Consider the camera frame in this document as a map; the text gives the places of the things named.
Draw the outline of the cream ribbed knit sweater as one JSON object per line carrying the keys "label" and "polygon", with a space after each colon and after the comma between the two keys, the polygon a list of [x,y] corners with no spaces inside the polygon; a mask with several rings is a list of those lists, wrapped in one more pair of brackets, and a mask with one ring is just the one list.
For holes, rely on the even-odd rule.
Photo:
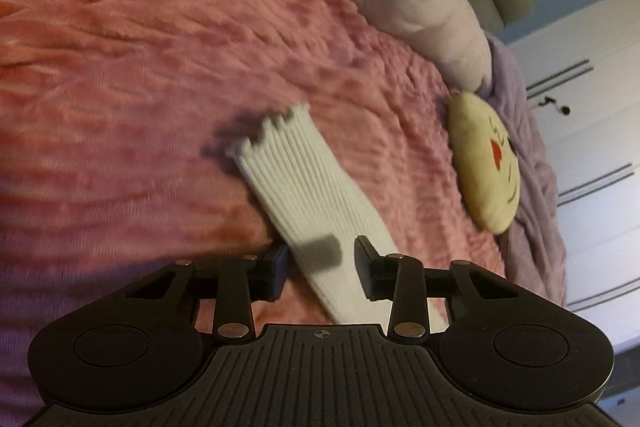
{"label": "cream ribbed knit sweater", "polygon": [[380,254],[395,254],[397,246],[326,144],[309,107],[299,104],[265,118],[258,137],[239,141],[230,155],[333,322],[385,326],[390,302],[364,295],[354,243],[366,236]]}

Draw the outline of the purple blanket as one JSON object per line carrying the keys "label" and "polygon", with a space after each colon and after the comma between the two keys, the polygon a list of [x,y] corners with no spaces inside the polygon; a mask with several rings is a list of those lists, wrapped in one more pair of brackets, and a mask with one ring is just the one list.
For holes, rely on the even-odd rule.
{"label": "purple blanket", "polygon": [[486,36],[491,83],[480,96],[495,109],[508,130],[521,173],[515,218],[499,236],[506,278],[547,298],[567,304],[566,248],[559,229],[558,182],[526,96],[524,74],[514,54],[497,37]]}

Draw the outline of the yellow kiss emoji pillow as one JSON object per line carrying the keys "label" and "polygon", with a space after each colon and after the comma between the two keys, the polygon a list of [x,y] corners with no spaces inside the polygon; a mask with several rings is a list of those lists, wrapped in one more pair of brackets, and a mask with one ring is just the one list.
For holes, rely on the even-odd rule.
{"label": "yellow kiss emoji pillow", "polygon": [[460,92],[448,106],[454,168],[476,225],[495,235],[514,220],[521,194],[518,156],[498,113],[482,98]]}

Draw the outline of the pink ribbed bedspread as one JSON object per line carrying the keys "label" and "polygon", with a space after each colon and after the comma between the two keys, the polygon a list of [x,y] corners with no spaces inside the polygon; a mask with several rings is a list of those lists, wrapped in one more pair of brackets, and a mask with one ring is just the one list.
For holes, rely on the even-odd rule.
{"label": "pink ribbed bedspread", "polygon": [[398,251],[501,272],[466,212],[439,71],[348,0],[1,0],[1,421],[32,337],[183,256],[276,232],[230,157],[308,103]]}

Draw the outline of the white wardrobe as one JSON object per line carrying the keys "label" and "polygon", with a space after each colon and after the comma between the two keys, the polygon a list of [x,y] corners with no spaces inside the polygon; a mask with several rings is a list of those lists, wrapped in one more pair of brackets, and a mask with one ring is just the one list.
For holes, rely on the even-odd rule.
{"label": "white wardrobe", "polygon": [[568,307],[639,342],[640,0],[600,0],[512,43],[558,179]]}

